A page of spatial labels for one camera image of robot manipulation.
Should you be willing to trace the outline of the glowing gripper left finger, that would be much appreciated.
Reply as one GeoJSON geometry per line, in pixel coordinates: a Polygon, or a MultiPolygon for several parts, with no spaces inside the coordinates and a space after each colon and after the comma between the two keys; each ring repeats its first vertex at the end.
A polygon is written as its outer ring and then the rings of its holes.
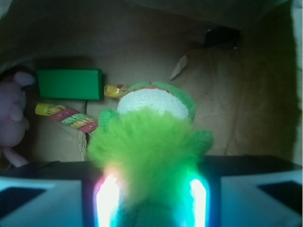
{"type": "Polygon", "coordinates": [[[83,186],[86,227],[115,227],[120,205],[119,171],[113,165],[98,169],[88,165],[83,186]]]}

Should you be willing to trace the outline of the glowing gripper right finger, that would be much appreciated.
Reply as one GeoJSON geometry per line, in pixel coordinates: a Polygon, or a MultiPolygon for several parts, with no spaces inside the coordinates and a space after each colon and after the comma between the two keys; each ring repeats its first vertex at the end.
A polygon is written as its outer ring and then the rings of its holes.
{"type": "Polygon", "coordinates": [[[218,227],[220,221],[220,183],[216,173],[216,157],[207,156],[197,165],[190,180],[193,197],[193,226],[218,227]]]}

